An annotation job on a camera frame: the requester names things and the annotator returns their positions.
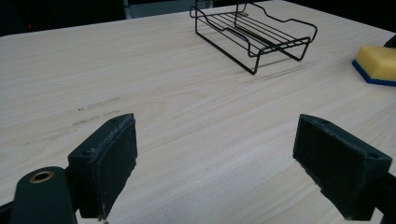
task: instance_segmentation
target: sponge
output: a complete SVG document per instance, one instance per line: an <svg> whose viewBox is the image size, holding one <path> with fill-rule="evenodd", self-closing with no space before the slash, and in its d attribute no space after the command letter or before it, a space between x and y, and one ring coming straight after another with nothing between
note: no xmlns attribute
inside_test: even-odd
<svg viewBox="0 0 396 224"><path fill-rule="evenodd" d="M396 86L396 48L363 45L352 64L366 82Z"/></svg>

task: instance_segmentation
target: light wood grain surface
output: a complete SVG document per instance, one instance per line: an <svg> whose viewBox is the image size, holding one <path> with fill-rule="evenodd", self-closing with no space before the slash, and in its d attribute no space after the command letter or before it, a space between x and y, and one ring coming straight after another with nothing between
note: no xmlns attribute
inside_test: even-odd
<svg viewBox="0 0 396 224"><path fill-rule="evenodd" d="M361 45L394 34L260 5L318 27L301 62L276 52L252 76L197 36L188 12L1 37L0 204L24 175L67 167L104 122L134 113L137 165L109 223L349 223L292 157L298 118L327 119L396 158L396 89L351 65Z"/></svg>

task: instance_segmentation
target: wire rack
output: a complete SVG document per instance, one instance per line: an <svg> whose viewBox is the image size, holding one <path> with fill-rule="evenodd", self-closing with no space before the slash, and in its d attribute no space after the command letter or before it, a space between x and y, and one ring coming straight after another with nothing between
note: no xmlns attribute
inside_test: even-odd
<svg viewBox="0 0 396 224"><path fill-rule="evenodd" d="M314 24L295 19L282 21L268 15L264 7L254 3L240 4L239 1L235 1L233 11L210 13L207 8L199 8L199 4L206 1L195 0L195 6L191 6L190 17L195 19L195 33L251 75L257 73L261 56L271 52L279 51L299 62L305 56L309 44L314 41L318 32ZM259 10L260 17L249 16L247 13L249 7ZM221 34L222 39L241 47L247 53L248 58L253 60L253 67L248 67L246 60L242 62L234 57L228 50L230 45L218 44L224 40L206 37L209 34L208 30L216 31ZM300 49L296 52L287 50L295 47L300 47Z"/></svg>

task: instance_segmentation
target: screw hole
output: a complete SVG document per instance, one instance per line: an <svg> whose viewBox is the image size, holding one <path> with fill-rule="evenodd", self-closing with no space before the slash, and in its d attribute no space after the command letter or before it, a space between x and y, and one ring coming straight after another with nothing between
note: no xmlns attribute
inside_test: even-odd
<svg viewBox="0 0 396 224"><path fill-rule="evenodd" d="M375 153L369 153L369 157L374 158L374 159L378 159L378 155L376 155Z"/></svg>
<svg viewBox="0 0 396 224"><path fill-rule="evenodd" d="M81 152L83 156L89 156L93 153L93 150L84 150Z"/></svg>
<svg viewBox="0 0 396 224"><path fill-rule="evenodd" d="M32 184L39 184L52 178L55 173L52 171L42 171L30 177L29 181Z"/></svg>

